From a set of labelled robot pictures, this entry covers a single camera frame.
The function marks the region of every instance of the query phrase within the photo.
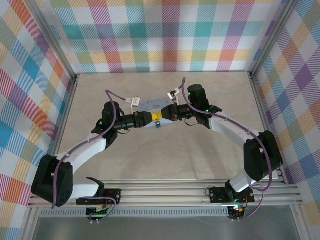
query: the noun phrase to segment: beige table surface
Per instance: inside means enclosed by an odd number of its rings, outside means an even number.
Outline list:
[[[245,72],[181,72],[82,74],[75,92],[60,152],[85,139],[109,101],[108,89],[122,97],[141,101],[165,98],[180,86],[201,84],[211,105],[231,118],[259,131],[263,130],[256,101]],[[180,103],[184,104],[182,94]],[[125,114],[130,105],[113,98]],[[161,128],[131,129],[114,144],[94,156],[75,174],[77,178],[126,179],[229,179],[243,169],[243,151],[220,133],[202,125],[182,122]]]

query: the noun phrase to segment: metal frame bar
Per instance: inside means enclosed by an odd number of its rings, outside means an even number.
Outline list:
[[[75,97],[76,89],[78,86],[78,75],[75,77],[70,88],[69,99],[66,103],[65,111],[62,116],[61,127],[57,133],[57,138],[55,145],[53,146],[53,154],[57,154],[61,145],[62,137],[65,132],[67,125],[68,116],[70,113],[71,105]],[[33,239],[35,234],[37,222],[39,219],[41,209],[37,207],[30,207],[26,210],[24,214],[23,223],[21,225],[21,233],[19,235],[19,240],[30,240]]]
[[[253,67],[253,70],[251,72],[252,79],[255,79],[259,70],[261,69],[261,67],[265,63],[267,56],[269,55],[272,47],[276,43],[279,35],[281,34],[283,28],[285,27],[289,17],[291,16],[291,13],[295,9],[298,2],[299,2],[299,0],[287,0],[286,1],[285,6],[281,12],[280,18],[277,21],[275,27],[273,28],[272,33],[270,34],[270,37],[269,37],[266,45],[264,46],[260,57],[258,58],[255,66]]]
[[[300,238],[303,240],[311,240],[312,238],[310,236],[310,232],[308,231],[306,218],[303,214],[301,206],[298,204],[293,204],[290,207]]]
[[[43,16],[36,1],[25,0],[24,2],[26,4],[26,6],[28,7],[30,13],[34,17],[36,23],[39,25],[43,35],[45,36],[45,38],[48,41],[50,47],[53,49],[54,53],[57,55],[62,66],[68,72],[72,81],[75,82],[77,79],[77,74],[74,72],[73,68],[71,67],[66,55],[64,54],[64,51],[60,47],[58,40],[55,37],[55,34],[53,33],[52,29],[50,28],[50,25],[48,24],[46,18]]]
[[[105,188],[121,189],[121,202],[118,207],[212,207],[235,206],[237,203],[210,203],[205,195],[209,186],[223,187],[225,180],[105,180]],[[268,180],[261,183],[264,187]],[[262,193],[253,191],[256,202],[259,204]],[[302,203],[300,192],[296,185],[285,185],[282,178],[275,179],[271,189],[265,194],[262,205],[291,205]],[[49,208],[52,204],[40,197],[32,196],[29,207]],[[70,200],[66,207],[84,207],[76,205],[76,200]]]
[[[22,226],[25,226],[21,229],[19,240],[30,240],[33,239],[39,216],[41,213],[40,208],[28,208],[24,214],[24,219]]]
[[[250,84],[251,84],[251,88],[252,88],[252,92],[253,92],[253,95],[254,95],[254,99],[255,99],[256,105],[258,107],[258,111],[259,111],[259,114],[260,114],[260,118],[261,118],[261,121],[262,121],[263,128],[264,128],[264,130],[269,130],[270,131],[271,130],[271,126],[269,124],[267,115],[266,115],[266,113],[264,111],[264,107],[262,105],[262,100],[261,100],[260,95],[258,93],[258,89],[257,89],[256,83],[252,79],[252,76],[251,76],[251,74],[249,72],[248,72],[248,78],[249,78],[249,81],[250,81]],[[289,181],[288,181],[288,178],[286,176],[286,172],[285,172],[283,166],[280,167],[280,170],[281,170],[281,176],[283,178],[283,181],[286,184],[288,184]]]
[[[62,116],[61,126],[60,126],[60,129],[59,129],[58,133],[57,133],[56,141],[55,141],[54,146],[53,146],[53,155],[57,155],[58,152],[59,152],[59,149],[60,149],[60,146],[61,146],[61,142],[62,142],[62,138],[63,138],[64,133],[65,133],[68,117],[69,117],[69,114],[70,114],[71,106],[72,106],[72,103],[73,103],[74,98],[75,98],[75,94],[76,94],[76,90],[77,90],[79,79],[80,79],[80,76],[77,75],[75,81],[72,83],[72,86],[70,88],[69,99],[68,99],[68,102],[66,104],[66,108],[65,108],[65,111],[64,111],[63,116]]]
[[[126,207],[116,208],[109,215],[110,217],[127,218],[181,218],[183,217],[228,217],[227,206],[197,206],[197,207]],[[88,217],[84,207],[63,207],[52,210],[42,208],[40,218],[60,218],[60,217]]]

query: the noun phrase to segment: gray floor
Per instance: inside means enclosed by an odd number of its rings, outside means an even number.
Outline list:
[[[87,218],[40,218],[33,238],[33,240],[71,239],[298,240],[300,238],[289,206],[262,206],[255,215],[241,222],[230,222],[226,217],[178,219],[110,217],[99,225],[91,225]]]
[[[108,102],[105,90],[141,101],[168,98],[181,85],[202,84],[209,103],[249,128],[263,130],[246,72],[82,74],[60,151],[88,136]],[[182,94],[180,102],[185,103]],[[130,105],[119,102],[126,114]],[[202,125],[174,122],[161,128],[132,129],[85,163],[75,177],[108,179],[229,179],[243,169],[243,151],[224,135]]]

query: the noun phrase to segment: wire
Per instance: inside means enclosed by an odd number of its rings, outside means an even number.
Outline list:
[[[245,197],[245,201],[246,201],[246,205],[245,205],[245,208],[247,208],[247,207],[248,207],[248,203],[249,203],[249,200],[248,200],[248,197],[247,197],[247,195],[244,195],[244,197]]]
[[[126,129],[126,132],[119,132],[119,131],[116,131],[118,134],[122,134],[122,135],[126,135],[128,133],[130,133],[130,129]]]
[[[119,95],[117,95],[117,94],[113,93],[112,91],[109,91],[109,90],[107,90],[107,91],[108,91],[111,95],[115,96],[115,97],[116,97],[116,98],[118,98],[118,99],[121,99],[121,100],[123,100],[123,101],[125,101],[125,100],[126,100],[124,97],[119,96]]]
[[[81,197],[81,198],[82,198],[82,199],[94,199],[94,200],[96,200],[96,199],[106,199],[106,200],[111,200],[111,201],[113,201],[114,207],[113,207],[112,210],[109,211],[103,218],[99,219],[100,222],[102,222],[103,220],[105,220],[105,219],[115,210],[115,208],[116,208],[116,206],[117,206],[117,201],[116,201],[114,198],[108,197],[108,196],[85,196],[85,197]]]
[[[200,124],[200,123],[196,123],[196,124],[189,124],[189,123],[187,123],[186,122],[186,118],[184,119],[184,123],[187,125],[187,126],[189,126],[189,127],[192,127],[192,126],[195,126],[195,125],[198,125],[198,124]]]
[[[90,143],[98,138],[100,138],[101,136],[105,135],[107,132],[109,132],[113,126],[115,125],[116,122],[116,117],[117,117],[117,109],[116,109],[116,105],[115,102],[113,101],[113,99],[111,98],[110,94],[116,96],[117,98],[120,99],[124,99],[123,97],[120,97],[116,94],[114,94],[113,92],[109,91],[109,90],[105,90],[106,95],[108,96],[108,98],[110,99],[112,108],[113,108],[113,120],[111,125],[105,130],[103,131],[100,135],[95,136],[91,139],[88,139],[87,141],[83,141],[80,144],[78,144],[77,146],[75,146],[74,148],[72,148],[66,155],[64,155],[61,160],[58,162],[55,170],[54,170],[54,176],[53,176],[53,201],[52,201],[52,207],[51,209],[54,209],[56,204],[57,204],[57,180],[58,180],[58,171],[59,168],[61,166],[61,164],[64,162],[64,160],[66,160],[66,158],[68,158],[74,151],[76,151],[77,149],[81,148],[83,145]]]
[[[175,102],[176,102],[176,104],[177,104],[178,106],[180,105],[180,103],[179,103],[179,98],[178,98],[177,95],[175,95]]]
[[[266,158],[266,162],[267,162],[267,165],[268,165],[268,171],[269,171],[269,182],[268,182],[268,185],[266,188],[262,188],[262,189],[259,189],[258,187],[254,187],[254,186],[250,186],[252,189],[254,190],[257,190],[259,192],[265,192],[267,190],[270,189],[271,187],[271,184],[272,184],[272,167],[271,167],[271,162],[270,162],[270,158],[269,158],[269,155],[268,155],[268,152],[264,146],[264,144],[262,143],[262,141],[253,133],[251,132],[249,129],[247,129],[246,127],[242,126],[241,124],[237,123],[236,121],[232,120],[232,119],[229,119],[225,116],[221,116],[221,115],[218,115],[218,114],[215,114],[215,113],[212,113],[212,112],[206,112],[206,111],[201,111],[201,110],[198,110],[196,109],[194,106],[191,105],[191,103],[189,102],[189,100],[187,99],[187,96],[186,96],[186,93],[185,93],[185,83],[186,83],[186,78],[184,77],[182,79],[182,84],[181,84],[181,88],[182,88],[182,95],[183,95],[183,98],[186,102],[186,104],[194,111],[200,113],[200,114],[208,114],[208,115],[211,115],[211,116],[214,116],[214,117],[217,117],[217,118],[220,118],[220,119],[223,119],[225,121],[228,121],[230,123],[232,123],[233,125],[237,126],[238,128],[244,130],[246,133],[248,133],[249,135],[251,135],[252,137],[255,138],[255,140],[259,143],[259,145],[262,147],[263,149],[263,152],[264,152],[264,155],[265,155],[265,158]]]
[[[260,200],[258,206],[256,206],[255,210],[254,210],[252,213],[250,213],[248,216],[244,216],[242,219],[248,219],[248,218],[250,218],[253,214],[255,214],[255,213],[258,211],[258,209],[260,208],[260,206],[261,206],[261,204],[262,204],[262,202],[263,202],[263,200],[264,200],[264,197],[265,197],[265,192],[263,191],[263,192],[262,192],[262,197],[261,197],[261,200]]]
[[[205,194],[207,197],[210,198],[210,196],[207,194],[207,190],[208,190],[209,188],[215,188],[215,186],[208,186],[208,187],[205,189],[205,191],[204,191],[204,194]]]

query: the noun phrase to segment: colorful plaid wall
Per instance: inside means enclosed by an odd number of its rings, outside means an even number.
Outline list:
[[[281,0],[37,2],[76,72],[123,73],[248,70]]]
[[[259,48],[258,48],[258,50],[256,51],[256,53],[254,55],[253,61],[250,64],[248,72],[252,72],[252,70],[254,69],[259,57],[261,56],[261,53],[262,53],[264,47],[266,46],[266,44],[267,44],[267,42],[268,42],[268,40],[270,38],[271,33],[273,32],[274,28],[277,25],[277,22],[278,22],[278,20],[279,20],[279,18],[281,16],[282,11],[283,11],[283,9],[284,9],[284,7],[285,7],[287,2],[288,2],[288,0],[282,0],[281,1],[278,9],[276,10],[276,12],[275,12],[275,14],[273,16],[273,19],[272,19],[267,31],[264,34],[264,37],[263,37],[263,39],[262,39],[262,41],[261,41],[261,43],[259,45]]]
[[[257,84],[289,182],[320,235],[320,1],[300,0]]]
[[[15,240],[71,81],[23,1],[0,6],[0,240]]]

